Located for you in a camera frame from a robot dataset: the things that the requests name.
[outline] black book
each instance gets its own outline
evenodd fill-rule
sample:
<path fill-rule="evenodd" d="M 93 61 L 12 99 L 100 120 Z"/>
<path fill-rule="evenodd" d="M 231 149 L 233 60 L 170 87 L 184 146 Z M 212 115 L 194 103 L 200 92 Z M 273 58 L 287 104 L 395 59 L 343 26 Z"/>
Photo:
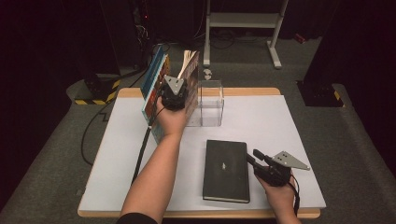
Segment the black book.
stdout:
<path fill-rule="evenodd" d="M 249 203 L 247 144 L 206 141 L 204 200 Z"/>

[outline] gray carpet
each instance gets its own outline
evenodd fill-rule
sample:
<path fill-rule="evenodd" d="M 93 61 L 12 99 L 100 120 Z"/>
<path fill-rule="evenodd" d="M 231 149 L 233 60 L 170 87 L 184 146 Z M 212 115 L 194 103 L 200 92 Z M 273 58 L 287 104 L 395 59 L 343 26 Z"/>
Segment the gray carpet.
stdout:
<path fill-rule="evenodd" d="M 319 218 L 305 219 L 303 223 L 396 223 L 395 178 L 364 131 L 345 88 L 334 84 L 345 107 L 304 105 L 295 81 L 304 79 L 319 41 L 301 45 L 294 40 L 278 40 L 281 70 L 274 69 L 262 41 L 236 42 L 227 49 L 212 48 L 212 79 L 221 79 L 224 87 L 276 87 L 285 95 L 327 204 Z M 212 44 L 220 47 L 227 43 Z M 172 70 L 177 71 L 183 48 L 169 46 Z M 139 76 L 123 79 L 120 88 L 129 87 Z M 71 99 L 81 84 L 82 81 L 67 90 Z M 3 209 L 0 223 L 115 223 L 115 218 L 85 218 L 77 214 L 91 170 L 81 158 L 80 142 L 88 123 L 102 107 L 71 105 Z M 111 108 L 109 105 L 105 115 L 96 117 L 85 135 L 84 152 L 89 161 L 94 161 Z M 199 222 L 264 223 L 264 220 L 164 221 Z"/>

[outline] upright book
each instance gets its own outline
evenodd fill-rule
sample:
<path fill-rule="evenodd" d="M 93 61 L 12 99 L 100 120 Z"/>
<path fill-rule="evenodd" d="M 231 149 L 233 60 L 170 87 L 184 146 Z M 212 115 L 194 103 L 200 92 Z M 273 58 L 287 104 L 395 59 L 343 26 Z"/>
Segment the upright book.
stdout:
<path fill-rule="evenodd" d="M 249 203 L 247 144 L 207 140 L 204 200 Z"/>
<path fill-rule="evenodd" d="M 189 93 L 185 106 L 186 114 L 188 118 L 190 117 L 198 102 L 198 61 L 199 51 L 185 50 L 182 68 L 177 76 L 172 76 L 169 56 L 165 54 L 163 48 L 159 46 L 141 86 L 141 91 L 145 99 L 142 113 L 148 124 L 151 118 L 156 116 L 153 108 L 165 75 L 183 78 L 187 81 L 187 91 Z M 158 144 L 163 138 L 163 128 L 159 122 L 154 121 L 151 125 L 151 133 Z"/>

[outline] hand-mounted device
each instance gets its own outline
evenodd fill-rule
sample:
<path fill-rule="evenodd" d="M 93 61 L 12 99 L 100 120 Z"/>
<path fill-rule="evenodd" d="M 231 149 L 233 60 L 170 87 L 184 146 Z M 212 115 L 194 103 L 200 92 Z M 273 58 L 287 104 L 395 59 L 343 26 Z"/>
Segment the hand-mounted device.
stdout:
<path fill-rule="evenodd" d="M 295 195 L 294 213 L 297 215 L 297 211 L 300 207 L 300 189 L 297 190 L 290 183 L 290 178 L 292 177 L 291 168 L 310 170 L 309 166 L 295 159 L 286 151 L 282 151 L 271 158 L 262 154 L 258 149 L 253 149 L 253 155 L 261 161 L 264 160 L 268 164 L 268 167 L 262 166 L 258 164 L 252 156 L 247 154 L 247 162 L 253 166 L 256 176 L 273 187 L 282 187 L 287 184 L 291 186 Z"/>
<path fill-rule="evenodd" d="M 185 107 L 186 99 L 189 94 L 187 91 L 187 82 L 183 78 L 163 77 L 161 97 L 163 106 L 172 111 L 178 111 Z"/>

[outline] hand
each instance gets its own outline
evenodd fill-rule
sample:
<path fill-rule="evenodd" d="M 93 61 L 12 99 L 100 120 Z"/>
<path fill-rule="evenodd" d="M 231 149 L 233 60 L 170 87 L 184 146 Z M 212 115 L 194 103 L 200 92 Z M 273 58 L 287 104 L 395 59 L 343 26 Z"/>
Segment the hand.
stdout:
<path fill-rule="evenodd" d="M 160 96 L 157 101 L 157 120 L 163 126 L 164 134 L 183 134 L 187 123 L 186 109 L 171 111 L 163 108 L 163 98 Z"/>
<path fill-rule="evenodd" d="M 277 222 L 280 223 L 301 223 L 294 214 L 294 191 L 289 185 L 283 187 L 272 187 L 264 180 L 256 176 L 262 187 L 265 189 L 268 203 L 274 210 Z M 295 187 L 293 177 L 290 183 Z"/>

